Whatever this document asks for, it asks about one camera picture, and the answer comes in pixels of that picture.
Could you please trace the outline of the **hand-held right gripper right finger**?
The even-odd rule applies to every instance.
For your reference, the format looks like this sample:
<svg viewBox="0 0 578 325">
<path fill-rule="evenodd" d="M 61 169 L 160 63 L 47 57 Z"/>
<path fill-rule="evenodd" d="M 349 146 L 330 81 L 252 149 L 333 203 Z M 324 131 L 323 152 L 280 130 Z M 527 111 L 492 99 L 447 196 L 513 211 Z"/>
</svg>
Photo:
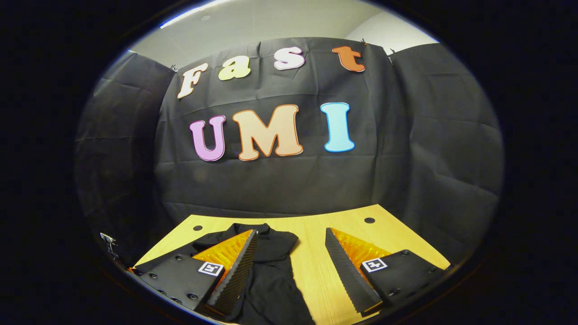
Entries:
<svg viewBox="0 0 578 325">
<path fill-rule="evenodd" d="M 326 229 L 325 246 L 345 292 L 363 315 L 406 304 L 448 270 L 411 250 L 390 253 L 332 227 Z"/>
</svg>

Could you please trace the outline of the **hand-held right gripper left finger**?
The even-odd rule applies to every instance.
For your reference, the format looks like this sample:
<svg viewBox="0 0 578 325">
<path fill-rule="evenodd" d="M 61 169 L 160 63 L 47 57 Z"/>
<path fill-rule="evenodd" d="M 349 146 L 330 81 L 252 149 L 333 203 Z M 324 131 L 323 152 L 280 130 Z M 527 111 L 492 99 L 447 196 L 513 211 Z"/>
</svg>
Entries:
<svg viewBox="0 0 578 325">
<path fill-rule="evenodd" d="M 247 230 L 202 251 L 189 243 L 138 264 L 135 273 L 176 304 L 226 319 L 247 286 L 257 235 L 257 230 Z"/>
</svg>

